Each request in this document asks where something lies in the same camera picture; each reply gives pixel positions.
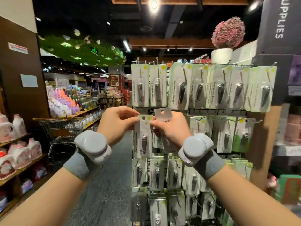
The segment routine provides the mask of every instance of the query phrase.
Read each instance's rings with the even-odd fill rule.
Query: wall
[[[10,120],[13,114],[20,114],[28,128],[36,126],[32,118],[49,117],[36,34],[3,17],[0,17],[0,26],[0,81],[6,113]],[[28,48],[28,54],[10,50],[8,42]],[[35,75],[38,88],[24,88],[20,74]]]
[[[0,3],[0,16],[37,32],[32,0],[0,0]]]

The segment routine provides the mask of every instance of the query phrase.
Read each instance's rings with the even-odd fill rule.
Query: shopping cart
[[[55,144],[73,145],[77,135],[82,133],[84,126],[82,118],[33,118],[39,121],[49,140],[48,157],[53,159],[52,148]]]

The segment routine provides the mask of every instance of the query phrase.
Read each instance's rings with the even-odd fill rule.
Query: floor
[[[113,147],[111,158],[90,181],[65,226],[129,226],[132,133]]]

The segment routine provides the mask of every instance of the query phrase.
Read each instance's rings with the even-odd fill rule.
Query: exit sign
[[[98,55],[98,50],[95,47],[91,47],[92,53]]]

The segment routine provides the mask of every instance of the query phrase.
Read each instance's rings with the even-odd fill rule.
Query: store aisle
[[[65,226],[129,226],[132,133],[113,147],[113,155],[90,181]]]

